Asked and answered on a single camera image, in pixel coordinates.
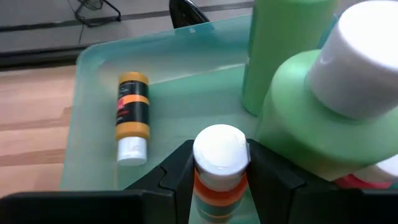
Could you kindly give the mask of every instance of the translucent plastic tray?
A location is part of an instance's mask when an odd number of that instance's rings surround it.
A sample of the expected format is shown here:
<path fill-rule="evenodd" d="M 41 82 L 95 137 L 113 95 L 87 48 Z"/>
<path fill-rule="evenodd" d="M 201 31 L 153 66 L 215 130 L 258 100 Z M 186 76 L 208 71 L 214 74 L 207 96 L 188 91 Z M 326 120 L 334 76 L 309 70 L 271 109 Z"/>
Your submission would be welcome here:
<path fill-rule="evenodd" d="M 256 118 L 241 105 L 251 17 L 200 24 L 138 39 L 99 44 L 78 59 L 73 113 L 60 188 L 121 190 L 212 124 L 230 124 L 254 137 Z M 144 72 L 150 81 L 148 161 L 116 163 L 118 76 Z M 231 223 L 255 223 L 247 191 Z M 190 223 L 198 220 L 191 209 Z"/>

